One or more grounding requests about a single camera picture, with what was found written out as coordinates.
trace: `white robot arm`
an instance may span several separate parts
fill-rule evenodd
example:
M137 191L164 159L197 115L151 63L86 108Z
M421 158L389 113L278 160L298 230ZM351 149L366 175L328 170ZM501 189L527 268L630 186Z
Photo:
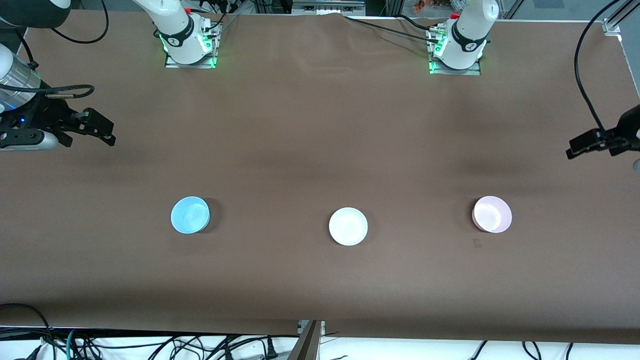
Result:
M200 61L213 50L211 20L188 13L179 0L133 0L154 21L165 51L181 64Z
M446 39L434 55L453 69L471 67L482 57L486 36L498 19L498 14L495 0L467 0L460 18L444 23Z

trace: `black cable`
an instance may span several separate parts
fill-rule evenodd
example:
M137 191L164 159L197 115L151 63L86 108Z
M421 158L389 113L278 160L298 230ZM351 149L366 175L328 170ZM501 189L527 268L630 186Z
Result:
M202 340L200 340L200 337L197 337L198 342L200 343L200 349L202 349L202 359L204 359L204 357L207 355L205 352L205 348L204 348L204 344L202 343Z
M147 360L154 360L156 358L156 356L158 356L158 354L160 353L160 351L162 351L162 349L167 346L167 344L171 343L173 340L177 339L177 336L172 336L171 338L169 338L169 340L165 341L164 343L160 344L160 346L158 346L157 349L155 349L151 355L149 355Z
M478 349L476 350L476 353L473 355L473 357L471 357L471 359L469 360L477 360L478 356L480 356L480 351L482 351L482 348L488 343L488 340L484 340L480 346L478 347Z
M587 35L587 31L589 31L589 28L591 27L591 25L593 25L593 23L600 18L600 16L607 11L607 9L609 9L610 7L612 7L615 3L617 3L620 0L613 0L611 1L607 6L603 7L602 10L600 10L592 19L591 21L589 21L589 24L587 24L587 26L584 28L584 31L582 31L582 34L580 36L580 40L578 40L578 45L575 48L575 55L573 57L573 72L575 74L575 81L578 84L578 88L580 89L580 93L582 94L582 97L584 98L584 101L586 101L587 106L589 106L589 111L591 112L591 115L593 116L593 119L596 120L596 124L598 124L598 128L600 129L600 131L602 132L602 136L607 136L607 131L605 130L604 126L602 125L602 122L600 121L600 118L598 117L598 114L596 113L595 108L593 107L593 104L591 103L591 100L589 99L589 97L587 96L587 93L584 91L584 87L582 86L582 81L580 80L580 71L578 69L578 55L580 54L580 47L582 47L582 41L584 41L584 37Z
M93 344L94 347L96 348L117 348L117 349L122 349L122 348L140 348L140 347L154 347L154 346L158 346L158 345L162 345L163 343L153 343L153 344L141 344L141 345L127 345L127 346L121 346L121 347L112 347L112 346L106 346L106 345L100 345L100 344Z
M247 345L247 344L249 344L249 343L252 343L252 342L254 342L254 341L259 341L259 342L261 342L261 343L262 343L262 346L264 346L264 343L262 342L262 340L264 340L264 339L266 339L266 338L268 338L268 337L269 337L269 336L262 336L262 337L259 337L259 338L250 338L250 339L245 339L245 340L242 340L242 341L238 341L238 342L237 342L237 343L235 343L235 344L230 344L230 345L229 345L229 347L227 347L227 348L225 349L225 352L224 352L224 353L222 353L222 355L220 355L218 358L216 358L216 360L221 360L221 359L222 359L223 357L225 357L227 354L231 354L231 351L233 351L233 350L235 350L235 349L237 349L237 348L239 348L239 347L242 347L242 346L244 346L244 345Z
M171 351L171 354L169 355L169 360L175 360L175 356L181 351L181 350L187 350L189 352L192 352L194 354L196 354L198 356L198 360L202 360L204 357L200 357L200 354L198 354L197 352L195 352L194 350L191 350L189 348L187 348L188 345L190 345L193 341L198 340L199 336L194 336L193 339L185 342L185 341L181 341L181 340L174 340L173 341L173 350Z
M29 48L29 45L25 41L20 31L18 29L14 29L14 30L15 30L15 34L20 39L20 42L24 46L24 50L27 52L27 56L29 57L29 68L31 68L31 70L35 69L36 67L38 67L38 63L33 61L33 55L31 54L31 49ZM21 88L19 86L10 86L10 85L0 84L0 89L14 91L14 92L34 92L34 93L44 93L44 94L57 94L62 91L87 89L87 91L81 94L72 94L74 99L87 97L95 91L95 87L89 84L58 86L58 87L52 87L52 88Z
M220 25L220 23L222 22L222 19L224 19L224 18L225 18L225 15L226 15L226 14L227 14L227 13L222 13L222 16L220 17L220 20L218 20L218 22L216 22L216 23L215 23L215 24L213 24L212 26L210 26L210 27L208 27L208 28L205 28L205 29L204 29L204 31L209 31L209 30L211 30L211 29L214 29L216 26Z
M527 355L533 360L542 360L542 355L540 354L540 349L538 348L538 344L536 344L535 341L532 341L531 343L533 344L533 347L536 348L536 352L538 353L538 357L533 356L533 354L529 352L529 349L527 348L527 342L526 341L522 342L522 348L524 349L524 352L526 352Z
M51 334L51 326L49 326L49 322L44 317L44 315L40 312L40 310L36 309L35 307L33 307L31 305L21 304L19 302L8 302L8 303L5 303L5 304L0 304L0 310L9 309L11 307L21 307L23 309L28 309L28 310L31 310L32 312L36 313L36 315L38 315L38 317L40 318L40 320L44 324L44 327L45 327L45 330L47 331L47 335L49 336L49 339L51 339L51 341L54 340L53 334ZM56 349L54 349L53 350L53 360L56 360L57 358L58 358L57 351L56 351Z
M45 93L45 94L58 94L61 91L87 89L87 91L81 94L72 94L74 99L80 99L81 97L87 97L91 95L95 91L95 86L89 85L89 84L82 84L82 85L55 86L52 88L19 88L16 86L0 84L0 89L17 91L17 92L35 92L35 93Z
M571 354L571 349L573 349L573 343L569 343L569 347L566 348L566 354L564 355L564 360L569 360L569 354Z
M22 33L20 32L20 30L18 29L13 29L13 30L15 31L15 34L18 36L18 39L22 43L24 50L27 52L27 57L29 58L29 67L31 68L31 70L37 68L38 63L33 61L33 54L31 54L31 49L29 48L29 44L27 44L27 42L24 40L24 37L22 36Z
M227 337L225 337L225 339L223 341L221 341L220 343L218 343L218 345L216 345L215 348L213 348L213 350L211 350L211 353L209 354L209 356L207 356L207 358L205 360L210 360L212 357L214 357L220 350L222 350L222 348L225 346L226 343L228 343L229 341L233 341L235 339L238 339L240 337L240 335L227 335Z
M416 28L422 29L422 30L429 30L429 26L422 26L420 24L418 24L417 22L413 21L413 19L411 19L409 16L403 15L401 13L397 14L395 17L401 17L404 20L407 20L411 25L415 26Z
M392 33L396 33L396 34L404 35L404 36L406 36L406 37L416 38L416 39L423 40L423 41L426 41L426 42L432 42L432 43L437 43L437 42L438 42L436 39L430 39L430 38L425 38L425 37L419 37L419 36L417 36L417 35L413 35L413 34L403 33L402 31L398 31L398 30L394 30L394 29L390 29L390 28L385 28L384 26L380 26L380 25L376 25L376 24L371 24L370 22L366 22L366 21L362 21L362 20L358 20L358 19L353 19L353 18L351 18L351 17L345 17L345 19L349 19L349 20L351 20L351 21L359 22L359 23L361 23L361 24L365 24L365 25L373 26L374 28L378 28L378 29L382 29L382 30L391 31Z
M102 3L102 9L104 9L104 31L102 32L102 34L93 39L93 40L76 40L76 39L72 39L68 36L66 36L65 34L59 32L56 29L52 29L54 33L60 35L61 37L71 41L71 42L75 42L76 44L94 44L100 40L102 40L102 38L104 38L104 35L107 35L107 31L109 31L109 13L107 12L107 5L104 4L104 0L100 0L100 2Z

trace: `cable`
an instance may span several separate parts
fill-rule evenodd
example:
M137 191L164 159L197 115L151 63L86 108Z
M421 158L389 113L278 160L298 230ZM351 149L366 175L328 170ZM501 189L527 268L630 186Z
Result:
M411 19L409 16L403 15L401 13L397 14L395 17L400 17L404 20L407 20L411 25L415 26L416 28L422 29L422 30L429 30L428 26L422 26L420 24L418 24L417 22L413 21L413 19Z
M109 13L107 12L107 5L104 3L104 0L100 0L100 2L102 3L102 9L104 9L104 31L102 32L102 34L93 39L93 40L76 40L76 39L72 39L68 36L66 36L65 34L59 32L57 29L52 29L54 33L58 34L59 36L71 41L71 42L75 42L76 44L94 44L100 40L102 40L102 38L104 38L104 35L107 35L107 31L109 31Z
M35 307L31 306L31 305L27 305L27 304L21 304L19 302L8 302L5 304L0 304L0 310L2 309L8 309L11 307L21 307L24 309L29 309L32 312L36 313L36 315L38 315L38 317L41 319L42 323L44 324L45 330L47 331L47 335L49 336L49 339L51 339L51 341L53 341L53 335L51 334L51 327L49 326L49 322L47 321L47 319L44 317L44 315ZM53 349L53 360L56 360L58 358L58 356L56 355L57 351L54 348Z
M67 349L65 351L65 353L67 354L67 360L71 360L71 349L70 348L71 348L71 339L74 336L74 332L76 332L76 330L72 329L69 332L69 336L67 336Z
M99 345L99 344L98 344L98 345L96 345L96 344L93 344L93 347L96 347L96 348L117 348L117 349L123 349L123 348L155 347L155 346L162 345L162 344L163 344L163 343L153 343L153 344L141 344L141 345L127 345L127 346L121 346L121 347L112 347L112 346L106 346L106 345Z
M194 336L193 339L184 342L181 340L176 339L173 341L173 350L171 351L171 354L169 355L169 360L174 360L175 356L181 351L181 350L187 350L189 352L192 352L194 354L196 354L198 356L198 360L202 360L204 357L200 357L200 354L198 354L197 352L195 352L194 350L188 349L186 348L188 345L191 344L191 342L195 341L195 340L199 340L199 336Z
M361 23L361 24L365 24L365 25L373 26L374 28L378 28L378 29L382 29L382 30L391 31L392 33L396 33L396 34L404 35L404 36L406 36L406 37L416 38L416 39L423 40L423 41L426 41L426 42L432 42L432 43L437 43L437 42L438 42L436 39L430 39L430 38L425 38L425 37L419 37L419 36L417 36L417 35L413 35L413 34L403 33L402 31L398 31L398 30L394 30L394 29L390 29L390 28L385 28L384 26L380 26L380 25L376 25L376 24L371 24L370 22L366 22L366 21L362 21L362 20L358 20L358 19L353 19L353 18L351 18L351 17L345 17L345 19L349 19L349 20L351 20L351 21L359 22L359 23Z
M480 356L480 351L482 351L482 348L488 343L488 340L484 340L480 346L478 347L478 349L476 350L476 354L473 355L473 357L469 360L477 360L478 356Z
M29 45L27 45L27 42L25 41L25 39L22 36L22 34L20 34L18 29L15 29L15 33L16 33L16 35L18 35L18 38L20 39L20 42L24 46L24 50L27 52L27 56L29 57L29 68L31 70L35 69L36 67L38 67L38 63L33 61L33 55L31 54L31 49L29 48ZM21 87L18 87L18 86L10 86L10 85L5 85L5 84L0 84L0 89L13 91L13 92L34 92L34 93L41 93L41 94L58 94L58 93L60 93L62 91L87 89L87 91L85 91L85 92L83 92L81 94L72 94L74 99L80 99L82 97L87 97L87 96L91 95L95 91L95 87L93 85L89 85L89 84L67 85L67 86L58 86L58 87L52 87L52 88L21 88Z
M217 21L215 24L213 24L212 26L210 26L210 27L208 27L208 28L205 28L205 29L204 29L204 31L209 31L209 30L211 30L211 29L214 29L216 26L220 25L220 23L222 22L222 19L224 19L224 18L225 18L225 15L226 15L226 14L227 14L227 13L222 13L222 16L220 17L220 20L218 20L218 21Z
M268 337L269 336L262 336L262 337L259 337L259 338L250 338L250 339L245 339L245 340L239 341L239 342L237 342L235 344L230 344L229 347L225 349L224 353L222 353L222 355L217 357L216 360L221 360L223 357L226 356L227 353L230 354L231 351L233 351L233 350L235 350L235 349L237 349L237 348L239 348L239 347L241 347L243 345L247 345L249 343L252 343L254 341L259 341L259 342L262 343L262 346L264 346L264 342L262 342L262 340L264 340L264 339L266 339Z
M35 92L35 93L44 93L44 94L57 94L61 91L87 89L87 91L81 94L72 94L74 99L80 99L81 97L87 97L91 95L95 91L95 86L89 85L89 84L82 84L82 85L55 86L52 88L19 88L16 86L0 84L0 89L17 91L17 92Z
M600 18L600 16L605 11L607 11L607 9L612 7L618 1L620 1L620 0L611 1L607 6L603 7L602 10L600 10L591 19L591 21L589 21L589 24L587 24L587 26L582 31L582 34L580 36L580 40L578 40L578 45L575 48L575 55L573 57L573 72L575 74L575 82L578 84L578 88L580 89L580 94L582 94L582 97L584 98L584 101L587 103L587 106L589 106L589 111L591 112L591 115L593 116L593 119L596 120L596 124L598 124L598 128L600 129L600 132L602 133L602 136L607 136L607 131L605 130L604 126L602 125L602 122L600 121L600 118L598 117L598 114L596 113L596 110L593 107L593 104L591 103L591 100L587 96L587 93L586 93L586 91L584 91L584 87L582 86L582 81L580 80L580 71L578 69L578 55L580 54L580 47L582 47L582 41L584 41L584 37L587 35L587 31L589 31L589 28L591 27L591 25L593 25L593 23L598 18Z
M27 52L27 57L29 58L29 67L31 68L31 70L37 68L38 63L33 61L33 54L31 54L31 49L29 48L29 44L27 44L27 42L25 41L20 30L18 29L13 29L13 30L15 34L18 36L18 39L20 40L20 42L22 43L24 50Z
M573 343L569 343L569 347L566 348L566 354L564 355L564 360L569 360L569 354L571 354L571 349L573 349Z
M158 354L160 353L160 351L167 346L167 344L171 343L173 340L177 339L177 336L172 336L171 338L169 338L169 340L165 341L164 343L160 344L160 346L158 346L157 349L155 349L151 355L149 355L147 360L154 360L156 358L156 356L158 356Z
M527 342L526 341L522 342L522 348L524 349L524 352L526 352L527 355L533 360L542 360L542 355L540 354L540 349L538 348L538 344L536 344L535 341L532 341L531 343L533 344L533 347L536 348L536 352L538 353L538 357L533 356L533 354L529 352L529 349L527 348Z

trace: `table surface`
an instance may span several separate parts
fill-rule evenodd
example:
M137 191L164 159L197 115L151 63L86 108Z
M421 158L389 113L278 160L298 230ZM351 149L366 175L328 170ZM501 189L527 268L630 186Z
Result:
M93 38L102 16L61 30ZM165 69L146 14L109 18L92 45L28 33L43 79L95 85L68 103L118 140L0 158L3 302L58 326L640 341L637 155L564 154L595 126L573 79L584 24L498 22L482 75L454 77L340 15L240 16L212 70ZM614 126L638 103L620 43L595 26L580 60ZM172 229L189 195L211 203L206 233ZM484 195L511 206L505 233L471 222ZM344 206L369 220L354 247L328 234Z

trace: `small object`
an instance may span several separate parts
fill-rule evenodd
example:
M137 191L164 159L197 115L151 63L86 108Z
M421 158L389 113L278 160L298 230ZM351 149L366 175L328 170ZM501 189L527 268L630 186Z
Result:
M339 209L329 219L329 233L341 245L359 244L367 236L368 229L367 218L358 209Z
M471 217L480 230L501 233L511 226L511 209L504 200L485 196L476 202Z
M201 231L207 226L210 218L209 206L197 196L185 197L171 210L171 225L182 234Z

